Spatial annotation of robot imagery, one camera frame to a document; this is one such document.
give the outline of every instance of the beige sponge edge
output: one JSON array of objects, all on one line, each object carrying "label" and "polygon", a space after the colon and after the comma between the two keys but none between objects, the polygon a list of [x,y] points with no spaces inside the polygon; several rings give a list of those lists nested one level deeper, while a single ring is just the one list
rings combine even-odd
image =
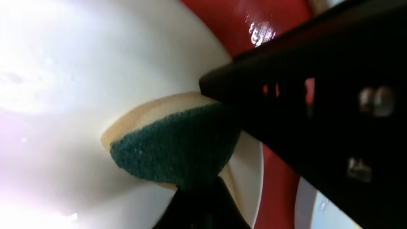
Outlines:
[{"label": "beige sponge edge", "polygon": [[213,104],[217,101],[199,92],[171,95],[137,106],[114,122],[101,137],[103,148],[110,152],[112,142],[124,135],[160,120],[168,115]]}]

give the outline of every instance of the sponge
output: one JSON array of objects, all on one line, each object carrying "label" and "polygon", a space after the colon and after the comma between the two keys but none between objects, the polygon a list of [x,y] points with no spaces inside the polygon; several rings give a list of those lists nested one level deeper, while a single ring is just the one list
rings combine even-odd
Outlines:
[{"label": "sponge", "polygon": [[106,130],[102,144],[131,175],[195,190],[217,179],[240,132],[232,108],[189,92],[131,110]]}]

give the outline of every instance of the black object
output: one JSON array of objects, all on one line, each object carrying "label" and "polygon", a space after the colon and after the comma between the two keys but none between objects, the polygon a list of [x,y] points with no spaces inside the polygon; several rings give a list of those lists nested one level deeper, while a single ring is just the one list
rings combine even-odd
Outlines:
[{"label": "black object", "polygon": [[178,189],[153,229],[250,229],[222,178],[200,190]]},{"label": "black object", "polygon": [[[348,0],[206,74],[200,88],[363,228],[405,228],[406,56],[406,0]],[[364,112],[361,93],[382,87],[392,111]]]}]

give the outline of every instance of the red surface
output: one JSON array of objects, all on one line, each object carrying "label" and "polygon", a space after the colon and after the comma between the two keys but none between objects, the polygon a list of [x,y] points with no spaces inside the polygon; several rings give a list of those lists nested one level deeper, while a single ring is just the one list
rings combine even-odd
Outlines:
[{"label": "red surface", "polygon": [[[306,0],[183,0],[217,36],[229,54],[254,48],[254,29],[278,36],[311,18]],[[294,206],[300,179],[266,146],[263,196],[255,229],[294,229]]]}]

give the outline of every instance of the green scouring pad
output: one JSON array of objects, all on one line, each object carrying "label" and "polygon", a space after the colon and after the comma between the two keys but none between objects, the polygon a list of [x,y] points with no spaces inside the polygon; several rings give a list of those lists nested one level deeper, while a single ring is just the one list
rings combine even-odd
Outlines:
[{"label": "green scouring pad", "polygon": [[240,131],[231,108],[190,92],[131,110],[109,127],[102,143],[131,175],[195,190],[217,179]]}]

